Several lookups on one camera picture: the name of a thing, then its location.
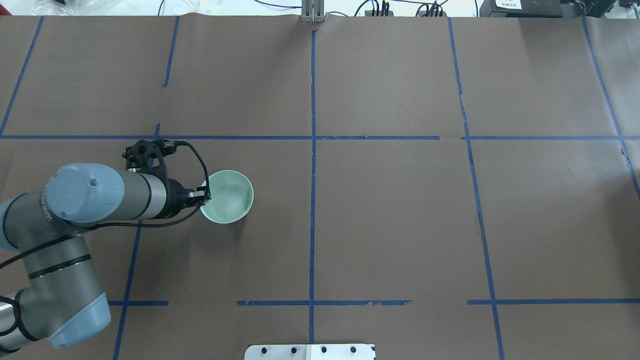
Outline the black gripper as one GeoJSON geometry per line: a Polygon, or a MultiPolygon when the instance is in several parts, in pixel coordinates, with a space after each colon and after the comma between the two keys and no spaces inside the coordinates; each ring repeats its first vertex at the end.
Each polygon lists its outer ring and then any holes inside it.
{"type": "Polygon", "coordinates": [[[195,190],[183,187],[183,185],[169,178],[167,180],[167,198],[165,204],[165,219],[177,216],[186,208],[193,208],[197,205],[196,199],[211,199],[210,186],[199,186],[195,190]]]}

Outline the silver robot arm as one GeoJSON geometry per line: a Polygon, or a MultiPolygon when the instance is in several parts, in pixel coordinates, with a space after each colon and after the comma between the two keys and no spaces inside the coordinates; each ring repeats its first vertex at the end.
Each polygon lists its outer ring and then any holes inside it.
{"type": "Polygon", "coordinates": [[[159,175],[105,164],[62,166],[40,190],[1,205],[1,246],[23,260],[29,287],[1,298],[1,355],[48,338],[56,349],[94,337],[112,320],[86,234],[143,226],[210,200],[210,181],[185,189],[159,175]]]}

